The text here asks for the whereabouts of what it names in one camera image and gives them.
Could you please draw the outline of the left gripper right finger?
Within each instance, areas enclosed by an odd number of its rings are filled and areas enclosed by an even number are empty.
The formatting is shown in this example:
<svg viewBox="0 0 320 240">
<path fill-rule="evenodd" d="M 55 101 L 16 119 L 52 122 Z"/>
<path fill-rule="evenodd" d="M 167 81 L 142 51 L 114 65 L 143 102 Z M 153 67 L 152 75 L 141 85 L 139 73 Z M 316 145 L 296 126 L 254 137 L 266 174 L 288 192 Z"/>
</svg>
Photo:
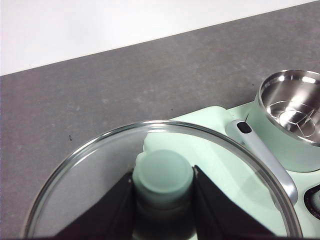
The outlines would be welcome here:
<svg viewBox="0 0 320 240">
<path fill-rule="evenodd" d="M 230 200 L 197 166 L 193 167 L 192 210 L 199 238 L 273 238 L 265 226 Z"/>
</svg>

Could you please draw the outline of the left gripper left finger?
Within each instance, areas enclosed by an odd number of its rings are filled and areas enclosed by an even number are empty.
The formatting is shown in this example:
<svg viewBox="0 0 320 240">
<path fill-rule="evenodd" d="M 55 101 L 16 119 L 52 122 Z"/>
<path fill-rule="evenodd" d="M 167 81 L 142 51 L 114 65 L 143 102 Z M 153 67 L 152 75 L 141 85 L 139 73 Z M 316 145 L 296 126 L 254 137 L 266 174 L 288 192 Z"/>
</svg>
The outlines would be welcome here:
<svg viewBox="0 0 320 240">
<path fill-rule="evenodd" d="M 135 190 L 132 173 L 128 172 L 97 203 L 55 237 L 131 238 L 135 224 Z"/>
</svg>

